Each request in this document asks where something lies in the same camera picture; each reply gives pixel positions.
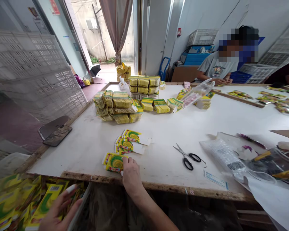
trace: scissors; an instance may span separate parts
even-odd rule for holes
[[[188,161],[188,159],[185,157],[185,156],[189,156],[191,159],[193,159],[194,161],[200,163],[201,162],[201,159],[199,156],[197,156],[196,154],[193,154],[193,153],[189,153],[189,154],[186,154],[185,152],[183,152],[183,150],[180,148],[180,146],[177,144],[177,146],[179,148],[176,148],[175,146],[173,146],[176,150],[178,150],[179,152],[182,153],[183,155],[183,164],[185,165],[185,167],[188,169],[188,170],[191,170],[193,171],[194,170],[194,167],[192,166],[192,163]]]

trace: stack of packets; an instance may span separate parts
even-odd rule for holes
[[[263,96],[257,98],[259,100],[259,103],[262,103],[265,105],[267,105],[269,103],[274,103],[276,106],[276,109],[279,112],[289,114],[289,98],[286,100],[282,99],[282,98],[286,97],[285,95],[280,95],[280,94],[274,95],[274,94],[266,92],[266,91],[260,91],[259,94],[263,95]]]
[[[161,78],[159,76],[130,76],[129,88],[133,99],[142,100],[144,97],[158,98],[158,88]]]
[[[195,105],[199,108],[199,109],[203,109],[203,110],[207,110],[210,108],[211,106],[211,98],[215,95],[215,93],[213,92],[209,92],[208,94],[206,94],[205,96],[203,96],[202,98],[200,98],[197,102],[195,102]]]
[[[165,81],[160,81],[160,89],[164,90],[166,88]]]
[[[67,187],[77,183],[55,177],[15,174],[0,179],[0,231],[39,229],[55,199]],[[59,214],[59,220],[82,198],[84,182],[79,182],[70,203]]]
[[[105,170],[120,173],[123,170],[122,155],[132,152],[144,154],[146,147],[153,143],[153,139],[142,133],[125,129],[115,141],[115,152],[107,153],[103,158]]]
[[[153,98],[148,98],[148,97],[144,97],[142,100],[141,100],[141,106],[142,106],[142,109],[144,111],[153,111]]]
[[[186,95],[186,93],[189,92],[191,89],[192,89],[191,87],[189,87],[189,88],[183,88],[183,89],[178,93],[177,99],[178,99],[178,100],[181,100],[181,99]]]
[[[138,111],[138,102],[128,96],[126,91],[99,91],[93,98],[97,115],[103,121],[115,120],[117,124],[139,121],[143,110]]]
[[[232,96],[235,96],[235,97],[238,97],[238,98],[253,99],[253,97],[251,97],[251,96],[248,95],[247,93],[242,92],[242,91],[238,91],[238,90],[234,90],[234,91],[227,92],[227,93],[228,93],[229,95],[232,95]]]
[[[267,87],[267,89],[275,90],[275,91],[281,91],[281,92],[288,92],[289,93],[289,90],[285,90],[285,89],[282,89],[282,88]]]
[[[154,111],[156,113],[168,113],[170,112],[170,107],[167,106],[164,99],[154,99],[153,100]]]
[[[183,108],[184,102],[176,98],[167,100],[167,105],[170,108],[170,113],[175,113]]]

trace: doorway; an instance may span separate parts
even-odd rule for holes
[[[115,51],[99,0],[65,0],[67,5],[69,1],[73,10],[71,12],[71,9],[69,9],[69,14],[71,17],[74,15],[77,20],[78,25],[74,26],[78,26],[80,29],[85,44],[83,49],[88,51],[90,64],[100,64],[101,70],[93,77],[94,82],[117,81],[117,71],[114,64]],[[133,4],[126,40],[121,51],[122,62],[131,67],[131,75],[138,73],[137,52],[135,52],[135,46],[137,47],[137,21],[134,21],[135,18],[137,19],[137,11],[135,11],[137,1],[134,1]]]

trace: fire alarm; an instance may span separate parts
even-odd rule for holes
[[[181,28],[178,28],[177,38],[181,36]]]

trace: smartphone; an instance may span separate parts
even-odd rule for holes
[[[52,147],[57,147],[61,141],[72,131],[72,128],[67,125],[61,125],[52,132],[43,143]]]

